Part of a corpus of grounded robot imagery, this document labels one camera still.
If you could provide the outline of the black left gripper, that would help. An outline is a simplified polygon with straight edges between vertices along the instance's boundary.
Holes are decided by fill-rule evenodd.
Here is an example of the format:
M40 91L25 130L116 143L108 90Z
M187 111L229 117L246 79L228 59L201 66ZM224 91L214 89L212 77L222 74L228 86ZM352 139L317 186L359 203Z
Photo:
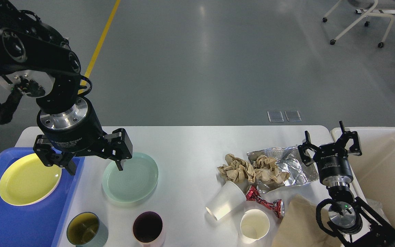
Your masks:
M133 157L133 144L124 128L110 134L102 130L92 103L78 97L72 107L60 114L39 111L38 127L45 134L36 137L33 150L46 167L57 165L74 176L77 166L72 161L74 153L90 147L95 142L95 156L111 159L119 171L124 162ZM56 153L53 146L63 151Z

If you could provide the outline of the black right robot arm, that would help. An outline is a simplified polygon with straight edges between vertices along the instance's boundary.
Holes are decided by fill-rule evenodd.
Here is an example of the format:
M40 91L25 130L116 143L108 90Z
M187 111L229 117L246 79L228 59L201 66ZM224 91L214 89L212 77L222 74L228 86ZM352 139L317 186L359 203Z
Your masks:
M317 205L316 222L345 247L395 247L395 228L350 191L353 173L348 155L362 152L358 133L345 130L342 121L339 125L342 134L336 142L316 146L305 131L305 141L298 146L303 164L316 164L320 183L330 195Z

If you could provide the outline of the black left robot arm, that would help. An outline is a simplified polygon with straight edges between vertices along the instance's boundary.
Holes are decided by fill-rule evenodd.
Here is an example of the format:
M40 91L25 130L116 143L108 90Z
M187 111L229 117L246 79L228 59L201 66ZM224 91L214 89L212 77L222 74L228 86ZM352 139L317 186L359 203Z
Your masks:
M33 149L45 166L74 175L74 156L97 156L111 159L122 171L132 158L124 128L110 134L102 130L86 98L91 89L66 38L34 12L0 0L0 124L10 122L22 95L34 97L43 134Z

